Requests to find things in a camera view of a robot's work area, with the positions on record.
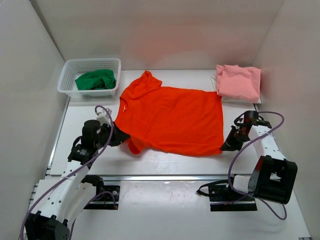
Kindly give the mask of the orange t shirt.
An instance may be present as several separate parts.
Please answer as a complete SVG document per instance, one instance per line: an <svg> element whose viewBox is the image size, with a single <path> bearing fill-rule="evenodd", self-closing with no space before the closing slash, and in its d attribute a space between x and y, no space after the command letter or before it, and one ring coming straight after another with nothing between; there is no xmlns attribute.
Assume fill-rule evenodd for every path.
<svg viewBox="0 0 320 240"><path fill-rule="evenodd" d="M115 125L129 135L133 154L154 149L184 156L222 153L224 117L215 91L163 86L150 71L119 97Z"/></svg>

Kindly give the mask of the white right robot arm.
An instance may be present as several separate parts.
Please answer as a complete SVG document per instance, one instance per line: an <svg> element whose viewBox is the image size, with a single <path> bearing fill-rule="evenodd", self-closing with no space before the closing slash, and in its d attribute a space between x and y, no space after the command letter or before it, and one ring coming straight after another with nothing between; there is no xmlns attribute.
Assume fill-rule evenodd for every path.
<svg viewBox="0 0 320 240"><path fill-rule="evenodd" d="M231 161L233 165L246 148L254 146L258 160L250 176L231 176L232 169L228 169L226 198L236 200L243 195L281 205L290 201L298 166L287 160L272 135L279 127L272 127L255 110L245 111L234 120L220 150L237 152Z"/></svg>

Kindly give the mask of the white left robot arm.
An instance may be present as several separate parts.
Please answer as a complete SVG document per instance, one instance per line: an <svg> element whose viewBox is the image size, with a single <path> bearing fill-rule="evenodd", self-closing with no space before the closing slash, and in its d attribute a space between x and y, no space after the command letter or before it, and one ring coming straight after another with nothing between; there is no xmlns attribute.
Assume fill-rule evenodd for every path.
<svg viewBox="0 0 320 240"><path fill-rule="evenodd" d="M69 240L81 211L105 194L103 179L89 174L94 161L108 147L129 139L114 122L87 120L73 144L59 181L40 196L22 223L29 240Z"/></svg>

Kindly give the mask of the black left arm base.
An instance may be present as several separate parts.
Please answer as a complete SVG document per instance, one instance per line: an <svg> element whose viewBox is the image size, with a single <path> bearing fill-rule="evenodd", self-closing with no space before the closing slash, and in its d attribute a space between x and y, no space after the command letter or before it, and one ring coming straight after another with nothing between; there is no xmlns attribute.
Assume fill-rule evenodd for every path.
<svg viewBox="0 0 320 240"><path fill-rule="evenodd" d="M120 185L107 185L98 175L87 175L81 181L95 187L95 197L84 207L85 210L118 210Z"/></svg>

